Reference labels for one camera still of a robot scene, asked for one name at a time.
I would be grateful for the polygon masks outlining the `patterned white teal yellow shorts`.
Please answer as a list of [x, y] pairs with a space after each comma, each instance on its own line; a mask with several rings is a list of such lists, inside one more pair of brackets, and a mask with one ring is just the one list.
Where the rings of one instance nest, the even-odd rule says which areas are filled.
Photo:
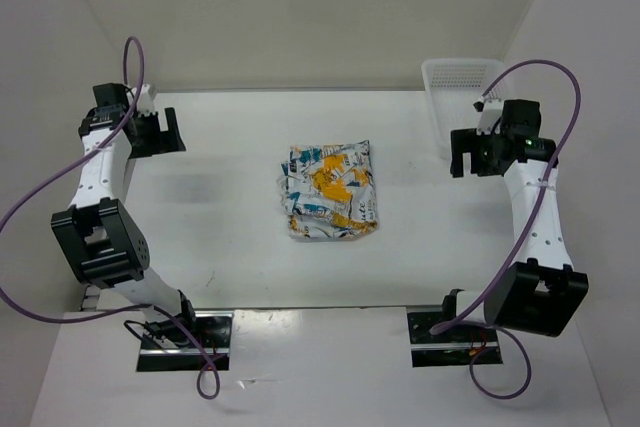
[[333, 241], [378, 229], [369, 141], [293, 145], [281, 169], [278, 187], [291, 237]]

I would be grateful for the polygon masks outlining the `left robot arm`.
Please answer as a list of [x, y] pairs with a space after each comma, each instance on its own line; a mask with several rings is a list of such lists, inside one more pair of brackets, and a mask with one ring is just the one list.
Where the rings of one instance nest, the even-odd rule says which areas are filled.
[[185, 151], [176, 113], [165, 109], [160, 125], [150, 84], [107, 83], [93, 93], [96, 105], [78, 129], [91, 158], [69, 207], [53, 214], [52, 231], [80, 283], [143, 305], [154, 338], [191, 345], [200, 332], [192, 304], [152, 269], [148, 242], [123, 204], [136, 160]]

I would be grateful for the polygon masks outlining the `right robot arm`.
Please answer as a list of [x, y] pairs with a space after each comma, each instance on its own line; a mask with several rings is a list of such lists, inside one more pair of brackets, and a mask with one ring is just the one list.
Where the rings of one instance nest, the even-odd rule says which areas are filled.
[[530, 100], [480, 98], [476, 127], [450, 136], [450, 173], [499, 176], [508, 190], [514, 252], [480, 294], [454, 293], [438, 317], [440, 332], [460, 340], [475, 322], [559, 336], [589, 290], [567, 252], [557, 203], [556, 144], [541, 137], [540, 105]]

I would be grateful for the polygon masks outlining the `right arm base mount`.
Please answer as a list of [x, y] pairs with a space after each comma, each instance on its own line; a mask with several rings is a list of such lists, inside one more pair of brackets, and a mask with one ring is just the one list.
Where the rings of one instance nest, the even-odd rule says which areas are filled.
[[430, 329], [441, 321], [439, 306], [408, 308], [406, 312], [413, 368], [468, 366], [479, 354], [476, 365], [502, 364], [497, 334], [494, 331], [457, 326], [433, 336]]

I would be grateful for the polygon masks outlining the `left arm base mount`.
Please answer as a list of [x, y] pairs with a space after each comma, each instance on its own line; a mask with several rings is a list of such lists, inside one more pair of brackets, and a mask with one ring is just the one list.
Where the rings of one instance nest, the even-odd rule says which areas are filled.
[[[232, 311], [195, 312], [192, 335], [219, 371], [229, 370], [233, 318]], [[149, 328], [142, 322], [129, 321], [128, 326], [139, 337], [137, 372], [197, 372], [206, 365], [199, 349], [171, 322]]]

